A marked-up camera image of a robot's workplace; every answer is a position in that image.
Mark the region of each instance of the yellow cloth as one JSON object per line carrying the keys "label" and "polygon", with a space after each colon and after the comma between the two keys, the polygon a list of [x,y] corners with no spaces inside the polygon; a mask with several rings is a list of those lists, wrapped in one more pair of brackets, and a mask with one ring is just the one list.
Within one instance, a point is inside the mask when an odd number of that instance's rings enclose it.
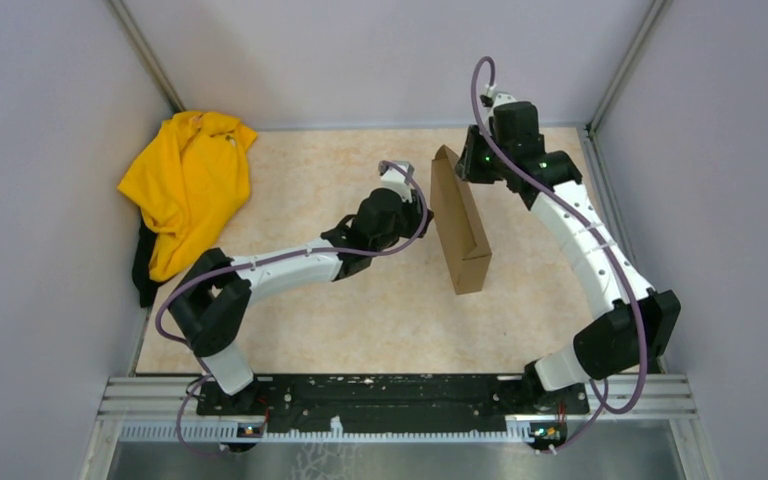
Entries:
{"label": "yellow cloth", "polygon": [[134,160],[119,191],[139,205],[157,232],[149,277],[168,280],[193,264],[219,238],[249,198],[246,150],[257,138],[238,118],[183,112]]}

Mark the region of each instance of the yellow sweatshirt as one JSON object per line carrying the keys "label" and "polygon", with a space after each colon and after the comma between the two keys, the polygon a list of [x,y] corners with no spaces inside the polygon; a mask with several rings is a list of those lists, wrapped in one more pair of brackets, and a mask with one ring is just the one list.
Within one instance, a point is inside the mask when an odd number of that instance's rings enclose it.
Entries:
{"label": "yellow sweatshirt", "polygon": [[257,138],[238,118],[182,112],[163,122],[134,160],[119,191],[157,232],[149,276],[162,282],[213,246],[249,198],[246,150]]}

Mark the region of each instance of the black fabric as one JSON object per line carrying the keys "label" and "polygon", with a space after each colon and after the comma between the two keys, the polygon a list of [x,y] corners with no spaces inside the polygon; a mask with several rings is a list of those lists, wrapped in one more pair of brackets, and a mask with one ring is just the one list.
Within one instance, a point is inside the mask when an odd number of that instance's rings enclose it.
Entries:
{"label": "black fabric", "polygon": [[157,289],[163,283],[158,283],[148,276],[148,262],[154,252],[154,244],[157,242],[157,234],[151,231],[140,216],[140,238],[137,241],[137,253],[134,254],[134,266],[131,268],[131,280],[140,293],[140,306],[150,307],[157,296]]}

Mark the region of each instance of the brown cardboard box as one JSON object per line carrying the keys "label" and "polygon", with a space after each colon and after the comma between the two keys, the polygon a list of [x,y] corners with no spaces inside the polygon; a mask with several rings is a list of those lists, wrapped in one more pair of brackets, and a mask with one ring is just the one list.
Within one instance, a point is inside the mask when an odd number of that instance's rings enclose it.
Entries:
{"label": "brown cardboard box", "polygon": [[480,292],[490,266],[490,244],[469,184],[454,173],[458,154],[443,145],[431,162],[431,210],[455,293]]}

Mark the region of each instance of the wall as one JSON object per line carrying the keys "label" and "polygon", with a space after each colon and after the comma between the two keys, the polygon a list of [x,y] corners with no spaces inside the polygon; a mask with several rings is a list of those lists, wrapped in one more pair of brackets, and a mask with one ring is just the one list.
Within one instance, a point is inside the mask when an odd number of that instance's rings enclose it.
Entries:
{"label": "wall", "polygon": [[597,140],[722,478],[768,478],[768,2],[675,2]]}
{"label": "wall", "polygon": [[187,108],[263,130],[466,125],[482,55],[544,123],[584,123],[649,2],[127,3]]}
{"label": "wall", "polygon": [[169,112],[100,0],[0,0],[0,478],[79,471],[144,313],[115,191]]}

